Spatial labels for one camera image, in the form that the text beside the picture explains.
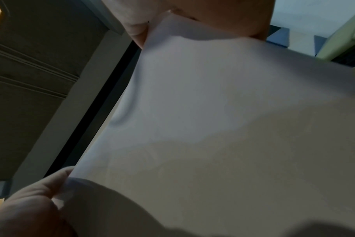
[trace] paper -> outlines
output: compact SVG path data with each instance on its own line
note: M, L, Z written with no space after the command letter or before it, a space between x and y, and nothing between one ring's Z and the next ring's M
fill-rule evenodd
M355 77L167 16L64 195L80 237L353 235Z

